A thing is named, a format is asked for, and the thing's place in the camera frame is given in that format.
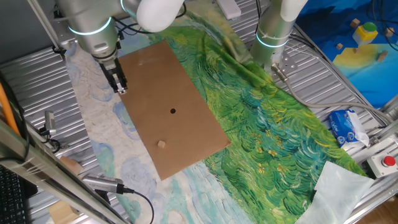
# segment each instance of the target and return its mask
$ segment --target cloth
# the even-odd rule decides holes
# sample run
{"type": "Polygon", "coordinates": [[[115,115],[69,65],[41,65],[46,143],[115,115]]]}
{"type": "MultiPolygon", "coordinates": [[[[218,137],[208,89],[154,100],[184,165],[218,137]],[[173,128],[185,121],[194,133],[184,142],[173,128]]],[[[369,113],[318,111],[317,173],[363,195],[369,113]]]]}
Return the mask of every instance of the cloth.
{"type": "MultiPolygon", "coordinates": [[[[389,0],[383,1],[383,7],[378,5],[380,3],[375,1],[374,15],[370,0],[309,0],[297,18],[297,24],[370,104],[382,108],[398,94],[395,85],[398,82],[398,51],[387,43],[379,10],[384,20],[397,21],[398,4],[395,0],[389,0]],[[355,29],[349,26],[353,19],[361,21],[360,25],[373,22],[379,26],[379,34],[371,44],[358,47],[353,39],[355,29]],[[343,49],[338,50],[337,44],[343,44],[343,49]],[[378,62],[379,55],[385,50],[389,52],[387,57],[378,62]]],[[[397,33],[397,23],[388,22],[387,26],[397,33]]],[[[395,45],[398,35],[394,34],[388,40],[398,49],[395,45]]]]}
{"type": "Polygon", "coordinates": [[[311,206],[296,224],[342,224],[374,180],[326,162],[311,206]]]}
{"type": "MultiPolygon", "coordinates": [[[[326,161],[364,174],[317,117],[252,61],[217,4],[189,1],[187,7],[159,34],[125,35],[120,53],[165,39],[231,145],[164,181],[99,65],[78,47],[67,52],[104,175],[146,195],[154,204],[154,223],[294,223],[310,204],[326,161]]],[[[149,222],[145,200],[118,199],[135,223],[149,222]]]]}

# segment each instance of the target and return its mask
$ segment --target cardboard sheet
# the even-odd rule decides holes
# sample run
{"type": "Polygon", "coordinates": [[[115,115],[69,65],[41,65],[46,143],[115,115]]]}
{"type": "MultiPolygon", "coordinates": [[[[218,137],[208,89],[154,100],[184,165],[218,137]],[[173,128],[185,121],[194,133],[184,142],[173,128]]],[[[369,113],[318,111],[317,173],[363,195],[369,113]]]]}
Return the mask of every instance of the cardboard sheet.
{"type": "Polygon", "coordinates": [[[120,58],[127,112],[164,180],[230,141],[166,43],[120,58]],[[165,142],[164,148],[158,146],[165,142]]]}

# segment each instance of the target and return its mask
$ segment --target gray robot arm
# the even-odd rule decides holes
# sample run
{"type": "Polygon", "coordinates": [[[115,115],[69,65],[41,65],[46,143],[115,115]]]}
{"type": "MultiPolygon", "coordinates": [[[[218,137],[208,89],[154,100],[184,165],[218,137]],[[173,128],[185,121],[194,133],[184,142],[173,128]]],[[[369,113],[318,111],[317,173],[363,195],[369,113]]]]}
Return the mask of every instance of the gray robot arm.
{"type": "Polygon", "coordinates": [[[100,64],[115,93],[124,94],[127,80],[118,60],[120,48],[113,16],[128,13],[150,32],[168,27],[183,0],[55,0],[80,47],[100,64]]]}

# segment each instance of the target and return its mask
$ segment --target wooden cube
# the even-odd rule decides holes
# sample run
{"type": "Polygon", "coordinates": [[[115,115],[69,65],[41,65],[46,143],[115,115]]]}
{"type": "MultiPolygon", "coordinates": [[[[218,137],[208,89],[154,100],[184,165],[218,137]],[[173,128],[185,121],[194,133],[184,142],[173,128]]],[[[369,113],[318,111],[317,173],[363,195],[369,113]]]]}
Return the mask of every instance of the wooden cube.
{"type": "Polygon", "coordinates": [[[394,28],[387,28],[386,31],[384,31],[384,35],[386,37],[392,37],[393,33],[394,33],[394,28]]]}
{"type": "Polygon", "coordinates": [[[82,166],[77,163],[76,161],[69,159],[66,156],[61,156],[60,158],[61,162],[67,166],[74,174],[78,175],[82,170],[82,166]]]}
{"type": "Polygon", "coordinates": [[[157,143],[157,147],[164,149],[164,147],[166,147],[166,142],[159,141],[159,142],[157,143]]]}
{"type": "Polygon", "coordinates": [[[79,212],[63,201],[51,205],[49,214],[54,224],[69,224],[79,217],[79,212]]]}
{"type": "Polygon", "coordinates": [[[388,50],[383,50],[383,52],[381,52],[380,56],[385,57],[385,56],[387,56],[387,54],[388,54],[388,50]]]}
{"type": "Polygon", "coordinates": [[[351,24],[349,26],[352,28],[356,28],[357,26],[359,26],[360,23],[361,23],[361,21],[359,21],[357,18],[355,18],[354,20],[351,21],[351,24]]]}
{"type": "Polygon", "coordinates": [[[388,51],[383,50],[383,52],[379,55],[379,57],[377,58],[378,62],[382,62],[384,60],[384,58],[387,56],[388,51]]]}
{"type": "Polygon", "coordinates": [[[343,44],[336,45],[337,50],[341,50],[343,48],[343,44]]]}

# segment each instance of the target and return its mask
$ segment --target white plastic bag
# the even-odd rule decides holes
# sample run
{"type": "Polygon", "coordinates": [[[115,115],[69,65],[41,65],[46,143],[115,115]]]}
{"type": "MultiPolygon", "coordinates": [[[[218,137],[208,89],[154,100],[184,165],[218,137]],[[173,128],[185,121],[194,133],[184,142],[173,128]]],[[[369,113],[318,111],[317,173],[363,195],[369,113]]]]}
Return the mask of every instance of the white plastic bag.
{"type": "Polygon", "coordinates": [[[296,224],[344,223],[374,180],[327,161],[313,202],[296,224]]]}

